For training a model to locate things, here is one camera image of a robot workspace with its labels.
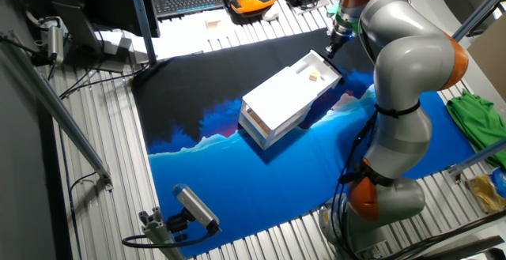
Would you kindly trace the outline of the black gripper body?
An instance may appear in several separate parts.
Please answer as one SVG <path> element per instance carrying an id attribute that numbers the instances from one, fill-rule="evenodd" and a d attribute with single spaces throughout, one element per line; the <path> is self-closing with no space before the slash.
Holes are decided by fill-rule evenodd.
<path id="1" fill-rule="evenodd" d="M 353 37 L 353 29 L 338 25 L 333 27 L 330 32 L 330 49 L 337 51 L 343 44 L 347 43 Z"/>

